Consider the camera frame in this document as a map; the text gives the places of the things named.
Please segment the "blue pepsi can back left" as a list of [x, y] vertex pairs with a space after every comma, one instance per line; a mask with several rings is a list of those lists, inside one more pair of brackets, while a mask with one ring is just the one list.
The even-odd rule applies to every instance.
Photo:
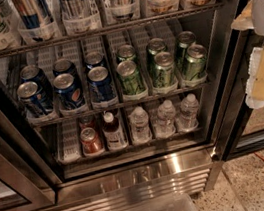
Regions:
[[21, 82], [34, 81], [42, 87], [49, 97], [53, 96], [53, 87], [45, 72], [36, 65], [27, 65], [20, 70]]

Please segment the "blue pepsi can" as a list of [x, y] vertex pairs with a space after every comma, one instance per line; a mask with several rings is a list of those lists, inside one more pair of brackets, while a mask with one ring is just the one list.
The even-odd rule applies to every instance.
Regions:
[[52, 100], [47, 96], [45, 90], [34, 81], [22, 83], [17, 88], [17, 95], [34, 117], [47, 116], [54, 110]]
[[77, 67], [74, 62], [66, 58], [61, 58], [53, 64], [53, 75], [59, 76], [60, 74], [77, 75]]
[[27, 65], [20, 70], [21, 82], [34, 81], [42, 87], [49, 97], [53, 96], [53, 87], [45, 72], [36, 65]]
[[85, 104], [82, 84], [78, 76], [70, 73], [60, 74], [53, 80], [53, 87], [65, 109], [75, 110]]

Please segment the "stainless steel fridge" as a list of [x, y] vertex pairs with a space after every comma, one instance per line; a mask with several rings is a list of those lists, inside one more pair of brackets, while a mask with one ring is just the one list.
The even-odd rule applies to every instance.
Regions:
[[[248, 0], [178, 1], [170, 12], [156, 14], [135, 0], [132, 17], [117, 19], [110, 1], [89, 0], [100, 22], [85, 32], [62, 27], [54, 38], [0, 51], [0, 180], [13, 191], [0, 211], [124, 211], [174, 192], [197, 194], [214, 186], [224, 161], [264, 149], [264, 129], [245, 130], [251, 111], [244, 93], [250, 54], [263, 39], [231, 25]], [[111, 65], [123, 43], [144, 56], [150, 39], [173, 47], [184, 30], [209, 56], [206, 80], [193, 87], [200, 110], [192, 132], [86, 157], [74, 116], [26, 118], [16, 95], [25, 65], [48, 71], [59, 57], [82, 65], [93, 51]]]

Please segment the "red can front bottom shelf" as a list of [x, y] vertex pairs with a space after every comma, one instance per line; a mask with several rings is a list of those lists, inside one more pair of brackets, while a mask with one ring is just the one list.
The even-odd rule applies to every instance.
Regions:
[[91, 127], [84, 128], [80, 133], [83, 153], [86, 155], [96, 154], [103, 151], [102, 141], [96, 130]]

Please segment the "clear water bottle left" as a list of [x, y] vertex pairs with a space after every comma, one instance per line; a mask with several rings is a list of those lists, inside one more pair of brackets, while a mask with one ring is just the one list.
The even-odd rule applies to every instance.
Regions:
[[129, 120], [134, 143], [146, 143], [152, 138], [148, 113], [142, 107], [136, 107], [130, 114]]

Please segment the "clear water bottle middle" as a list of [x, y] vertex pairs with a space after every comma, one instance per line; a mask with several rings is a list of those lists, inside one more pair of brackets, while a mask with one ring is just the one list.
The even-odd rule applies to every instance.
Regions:
[[175, 106], [171, 100], [166, 99], [157, 109], [157, 119], [154, 130], [157, 138], [169, 138], [175, 133]]

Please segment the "blue can column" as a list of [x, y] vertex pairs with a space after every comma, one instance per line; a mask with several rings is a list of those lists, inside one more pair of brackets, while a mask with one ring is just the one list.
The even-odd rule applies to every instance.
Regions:
[[93, 69], [94, 67], [106, 67], [106, 59], [103, 53], [99, 51], [93, 51], [86, 55], [84, 58], [85, 66], [87, 69]]
[[114, 93], [113, 81], [107, 68], [100, 66], [90, 69], [87, 75], [89, 89], [93, 100], [97, 102], [108, 102], [116, 96]]

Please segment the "clear water bottle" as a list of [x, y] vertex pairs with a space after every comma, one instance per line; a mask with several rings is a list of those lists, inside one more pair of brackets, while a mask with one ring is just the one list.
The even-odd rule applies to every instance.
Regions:
[[130, 114], [129, 120], [134, 143], [146, 143], [152, 138], [148, 113], [142, 107], [136, 107]]
[[178, 132], [190, 132], [198, 126], [197, 112], [199, 110], [199, 102], [195, 94], [188, 93], [180, 104], [180, 111], [176, 119]]
[[154, 130], [157, 138], [169, 138], [175, 133], [175, 106], [171, 100], [166, 99], [157, 109], [157, 119]]

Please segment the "red can shelf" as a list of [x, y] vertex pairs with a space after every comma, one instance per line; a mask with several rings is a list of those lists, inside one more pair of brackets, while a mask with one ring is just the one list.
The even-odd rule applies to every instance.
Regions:
[[96, 129], [95, 118], [89, 115], [79, 118], [78, 125], [80, 125], [80, 130], [88, 127]]
[[84, 128], [80, 133], [83, 153], [86, 155], [96, 154], [103, 151], [102, 141], [96, 130], [91, 127]]

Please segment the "red can back bottom shelf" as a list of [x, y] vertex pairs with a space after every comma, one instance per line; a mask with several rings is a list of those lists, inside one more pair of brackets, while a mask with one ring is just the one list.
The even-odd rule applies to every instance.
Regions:
[[78, 125], [80, 125], [80, 130], [88, 127], [96, 129], [95, 118], [89, 115], [79, 118]]

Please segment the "clear water bottle right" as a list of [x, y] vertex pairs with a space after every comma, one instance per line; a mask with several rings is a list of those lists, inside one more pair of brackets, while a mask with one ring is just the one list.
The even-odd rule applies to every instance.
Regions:
[[198, 126], [197, 112], [199, 110], [199, 102], [195, 94], [188, 93], [180, 104], [180, 111], [176, 119], [178, 132], [190, 132]]

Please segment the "blue pepsi can back middle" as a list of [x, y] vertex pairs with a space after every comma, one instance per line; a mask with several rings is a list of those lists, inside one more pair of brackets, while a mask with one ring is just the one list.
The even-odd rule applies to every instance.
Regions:
[[61, 58], [53, 64], [53, 75], [59, 76], [60, 74], [77, 75], [77, 67], [74, 62], [66, 58]]

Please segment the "blue pepsi can front middle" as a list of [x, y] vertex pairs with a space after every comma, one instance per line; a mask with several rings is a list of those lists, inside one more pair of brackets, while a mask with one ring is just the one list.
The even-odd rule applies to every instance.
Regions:
[[53, 80], [53, 87], [65, 109], [75, 110], [85, 104], [82, 84], [78, 76], [70, 73], [60, 74]]

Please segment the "green can column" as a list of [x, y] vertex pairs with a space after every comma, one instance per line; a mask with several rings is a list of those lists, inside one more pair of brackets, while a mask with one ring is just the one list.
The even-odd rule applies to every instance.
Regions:
[[159, 52], [167, 51], [167, 49], [166, 42], [164, 42], [162, 38], [154, 38], [149, 40], [146, 46], [146, 67], [148, 71], [152, 70], [155, 55]]
[[124, 94], [131, 96], [145, 91], [145, 84], [143, 83], [141, 73], [134, 61], [122, 61], [116, 70]]
[[200, 44], [190, 45], [186, 50], [186, 54], [182, 66], [183, 79], [186, 81], [199, 80], [204, 77], [207, 50]]
[[182, 69], [184, 57], [186, 54], [186, 50], [189, 48], [191, 44], [196, 43], [196, 36], [191, 31], [183, 31], [179, 33], [177, 36], [177, 43], [176, 43], [176, 49], [175, 49], [175, 59], [177, 68], [179, 70]]
[[173, 55], [167, 52], [159, 52], [153, 58], [151, 70], [152, 84], [155, 88], [170, 87], [174, 84], [175, 64]]
[[118, 63], [128, 60], [136, 61], [137, 60], [136, 50], [134, 49], [134, 47], [132, 47], [129, 44], [121, 45], [117, 49], [116, 58]]

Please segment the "blue pepsi can front left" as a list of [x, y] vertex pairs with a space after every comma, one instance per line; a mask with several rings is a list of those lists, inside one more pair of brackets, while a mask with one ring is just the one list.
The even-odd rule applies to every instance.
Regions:
[[34, 117], [47, 116], [54, 110], [52, 100], [47, 96], [45, 90], [34, 81], [22, 83], [17, 88], [17, 95]]

